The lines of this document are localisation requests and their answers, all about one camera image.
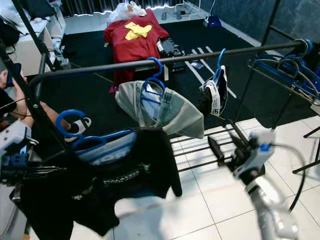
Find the white tiled floor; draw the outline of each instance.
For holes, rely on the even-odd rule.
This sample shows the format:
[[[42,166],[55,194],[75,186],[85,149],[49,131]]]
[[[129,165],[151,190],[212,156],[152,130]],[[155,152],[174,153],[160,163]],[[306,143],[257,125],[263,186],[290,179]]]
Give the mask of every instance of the white tiled floor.
[[[292,122],[277,127],[276,142],[299,149],[308,161],[314,160],[318,139],[302,136],[320,124],[320,118]],[[256,119],[237,123],[248,135],[264,128]],[[220,131],[217,127],[207,132]],[[227,141],[227,134],[218,134],[218,142]],[[207,146],[206,140],[191,139],[172,144],[175,154]],[[229,155],[235,146],[224,147]],[[178,169],[214,160],[210,150],[176,157]],[[276,148],[266,163],[266,174],[293,201],[301,175],[292,174],[299,167],[296,157]],[[75,225],[73,240],[258,240],[261,239],[256,212],[244,191],[244,185],[235,180],[229,170],[216,163],[180,173],[183,195],[176,198],[170,189],[166,199],[144,197],[122,199],[115,205],[120,225],[99,237],[90,229]],[[320,165],[307,171],[305,187],[293,211],[299,227],[300,240],[318,240],[320,236]],[[31,240],[36,240],[34,233]]]

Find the white shoe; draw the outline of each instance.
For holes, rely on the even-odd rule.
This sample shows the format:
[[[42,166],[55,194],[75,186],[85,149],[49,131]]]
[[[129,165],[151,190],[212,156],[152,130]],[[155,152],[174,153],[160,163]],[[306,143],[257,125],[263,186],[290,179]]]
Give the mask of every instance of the white shoe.
[[[86,126],[83,124],[83,122],[79,119],[75,122],[73,122],[72,124],[77,124],[78,128],[79,128],[79,131],[76,132],[76,134],[82,134],[86,131],[86,129],[88,127],[90,127],[91,125],[91,119],[88,118],[88,117],[84,117],[83,120],[85,121],[86,123]],[[67,142],[67,143],[70,143],[70,142],[73,142],[74,140],[76,140],[78,137],[76,136],[73,136],[73,137],[64,137],[64,140]]]

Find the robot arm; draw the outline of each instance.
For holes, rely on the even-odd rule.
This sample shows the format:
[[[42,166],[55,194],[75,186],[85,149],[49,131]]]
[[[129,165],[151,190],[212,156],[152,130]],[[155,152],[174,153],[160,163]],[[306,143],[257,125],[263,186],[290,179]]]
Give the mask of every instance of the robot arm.
[[[245,190],[256,209],[263,240],[297,240],[297,224],[288,209],[286,198],[277,185],[262,173],[264,163],[274,153],[275,133],[268,131],[251,134],[248,141],[236,125],[232,126],[240,138],[230,135],[236,149],[229,162],[225,162],[217,142],[208,136],[209,146],[218,159],[218,165],[227,166],[233,176],[246,185]]]
[[[42,159],[33,151],[34,144],[31,129],[20,120],[0,132],[0,184],[15,186],[14,202],[20,200],[23,181],[46,178],[65,170],[43,165]]]

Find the curtain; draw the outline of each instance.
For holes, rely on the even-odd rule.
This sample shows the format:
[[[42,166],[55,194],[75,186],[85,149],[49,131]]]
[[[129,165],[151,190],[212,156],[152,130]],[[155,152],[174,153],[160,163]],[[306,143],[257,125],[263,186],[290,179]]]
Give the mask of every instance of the curtain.
[[[106,10],[113,11],[119,3],[124,0],[62,0],[62,6],[65,16],[74,14],[93,14],[94,12],[103,13]],[[142,8],[163,6],[175,6],[182,3],[183,0],[135,0],[137,5]]]

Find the white cabinet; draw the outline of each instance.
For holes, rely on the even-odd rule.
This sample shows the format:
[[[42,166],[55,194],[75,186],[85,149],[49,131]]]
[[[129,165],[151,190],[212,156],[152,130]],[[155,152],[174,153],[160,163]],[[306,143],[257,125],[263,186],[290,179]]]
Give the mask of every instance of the white cabinet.
[[[60,8],[56,7],[55,11],[57,17],[47,17],[47,20],[42,20],[38,23],[34,20],[30,22],[35,34],[48,48],[50,52],[50,61],[52,63],[56,59],[54,45],[57,44],[57,46],[60,47],[66,30],[66,22]],[[19,30],[22,33],[28,33],[28,30],[25,27],[20,27]],[[19,38],[19,41],[15,44],[15,52],[9,56],[14,63],[20,63],[22,65],[23,72],[26,76],[39,73],[41,54],[29,34]]]

